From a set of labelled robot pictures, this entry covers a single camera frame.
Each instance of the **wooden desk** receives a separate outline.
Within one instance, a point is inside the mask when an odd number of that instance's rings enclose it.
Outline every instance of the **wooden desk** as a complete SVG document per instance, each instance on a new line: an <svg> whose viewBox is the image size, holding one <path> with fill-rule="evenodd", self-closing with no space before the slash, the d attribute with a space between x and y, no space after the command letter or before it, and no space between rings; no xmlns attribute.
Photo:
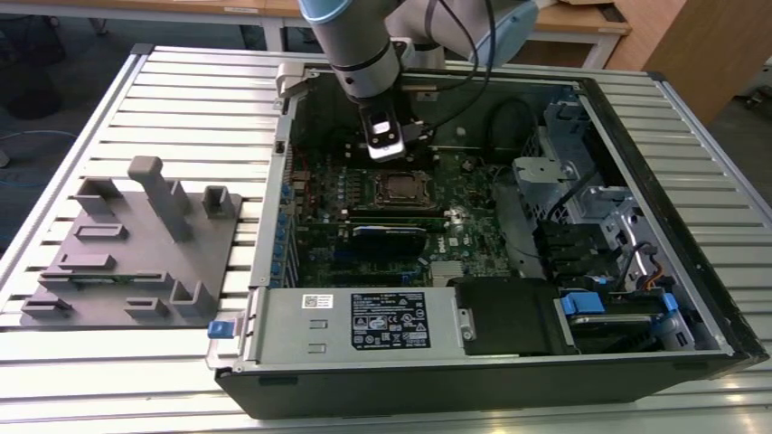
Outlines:
<svg viewBox="0 0 772 434"><path fill-rule="evenodd" d="M265 0L261 12L264 16L273 16L281 20L281 27L308 27L301 18L297 0ZM596 6L571 6L557 4L544 8L539 13L536 31L528 37L536 42L567 42L571 44L591 45L588 52L581 56L584 59L576 66L591 69L601 69L605 66L613 48L621 36L629 34L632 27L628 23L613 23L605 20ZM539 51L548 51L552 55L560 55L560 48L525 47L531 62L537 61ZM272 51L283 51L281 47L269 47Z"/></svg>
<svg viewBox="0 0 772 434"><path fill-rule="evenodd" d="M272 52L285 51L287 27L309 26L297 0L0 0L0 13L259 25ZM604 67L620 37L631 31L627 23L607 22L597 7L564 4L541 10L536 29L531 41L591 45L581 66L592 69Z"/></svg>

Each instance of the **white sticker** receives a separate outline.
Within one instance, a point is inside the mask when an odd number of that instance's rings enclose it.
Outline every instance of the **white sticker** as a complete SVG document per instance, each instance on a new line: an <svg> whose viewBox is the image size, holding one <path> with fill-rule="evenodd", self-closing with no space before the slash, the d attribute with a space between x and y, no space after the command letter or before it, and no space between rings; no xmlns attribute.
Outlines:
<svg viewBox="0 0 772 434"><path fill-rule="evenodd" d="M304 309L332 309L333 295L332 294L303 294L303 308Z"/></svg>
<svg viewBox="0 0 772 434"><path fill-rule="evenodd" d="M257 8L255 7L224 7L225 12L239 12L241 14L256 14Z"/></svg>

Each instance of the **blue tab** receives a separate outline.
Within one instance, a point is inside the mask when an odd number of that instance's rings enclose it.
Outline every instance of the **blue tab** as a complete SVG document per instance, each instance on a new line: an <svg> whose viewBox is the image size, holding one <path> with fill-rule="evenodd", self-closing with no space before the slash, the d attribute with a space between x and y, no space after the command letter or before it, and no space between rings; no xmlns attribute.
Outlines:
<svg viewBox="0 0 772 434"><path fill-rule="evenodd" d="M236 322L212 321L207 329L209 339L233 339Z"/></svg>
<svg viewBox="0 0 772 434"><path fill-rule="evenodd" d="M563 311L567 315L573 315L576 313L576 307L573 302L568 299L568 297L563 297L560 299L560 304L563 306Z"/></svg>
<svg viewBox="0 0 772 434"><path fill-rule="evenodd" d="M567 315L605 312L601 296L596 292L572 292L560 299L560 302Z"/></svg>
<svg viewBox="0 0 772 434"><path fill-rule="evenodd" d="M664 293L663 301L664 301L664 307L667 308L668 312L673 312L675 310L677 310L677 301L669 292Z"/></svg>

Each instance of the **table leg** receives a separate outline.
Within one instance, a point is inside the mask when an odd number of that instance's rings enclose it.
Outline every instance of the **table leg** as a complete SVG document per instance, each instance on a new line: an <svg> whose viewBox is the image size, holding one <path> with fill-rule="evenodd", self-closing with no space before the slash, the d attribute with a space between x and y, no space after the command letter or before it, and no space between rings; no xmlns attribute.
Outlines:
<svg viewBox="0 0 772 434"><path fill-rule="evenodd" d="M265 32L265 45L269 52L285 52L284 24L281 18L263 18L263 32Z"/></svg>
<svg viewBox="0 0 772 434"><path fill-rule="evenodd" d="M592 45L588 58L584 60L583 68L601 70L605 68L605 62L612 57L613 49L621 36L619 34L603 34L599 41Z"/></svg>
<svg viewBox="0 0 772 434"><path fill-rule="evenodd" d="M91 23L97 36L108 34L108 20L105 18L89 18L88 22Z"/></svg>

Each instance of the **warning label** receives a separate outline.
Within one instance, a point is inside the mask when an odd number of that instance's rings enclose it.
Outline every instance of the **warning label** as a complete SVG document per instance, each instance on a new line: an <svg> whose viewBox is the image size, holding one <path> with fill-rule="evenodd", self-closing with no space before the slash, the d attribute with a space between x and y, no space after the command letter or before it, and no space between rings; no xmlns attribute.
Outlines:
<svg viewBox="0 0 772 434"><path fill-rule="evenodd" d="M424 293L351 294L351 344L357 350L429 348Z"/></svg>

